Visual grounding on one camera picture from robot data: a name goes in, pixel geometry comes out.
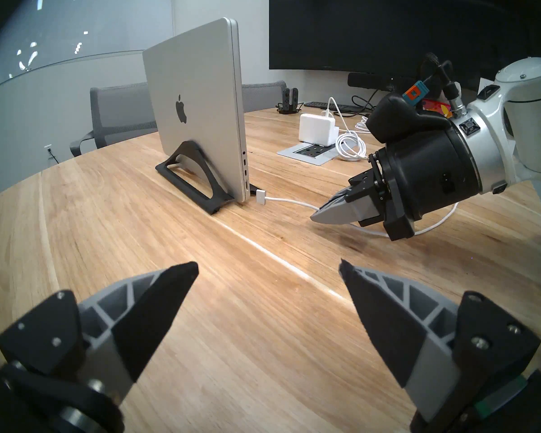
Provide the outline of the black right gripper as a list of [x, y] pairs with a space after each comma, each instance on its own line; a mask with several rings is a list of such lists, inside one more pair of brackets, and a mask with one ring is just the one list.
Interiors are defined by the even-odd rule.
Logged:
[[459, 129], [413, 133], [377, 151], [380, 173], [366, 170], [348, 182], [310, 216], [324, 225], [383, 222], [390, 240], [413, 237], [414, 222], [423, 215], [459, 203], [479, 193], [480, 178]]

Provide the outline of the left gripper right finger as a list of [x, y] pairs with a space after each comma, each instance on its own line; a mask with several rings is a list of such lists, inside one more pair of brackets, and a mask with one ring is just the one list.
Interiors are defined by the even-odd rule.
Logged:
[[482, 293], [459, 303], [418, 281], [342, 259], [371, 343], [422, 419], [456, 419], [521, 376], [541, 339]]

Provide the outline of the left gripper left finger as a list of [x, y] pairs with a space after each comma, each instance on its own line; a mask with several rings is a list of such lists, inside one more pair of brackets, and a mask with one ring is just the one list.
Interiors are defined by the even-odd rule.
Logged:
[[117, 281], [81, 302], [58, 290], [0, 333], [0, 351], [8, 363], [45, 377], [98, 380], [122, 401], [198, 275], [196, 262], [178, 264]]

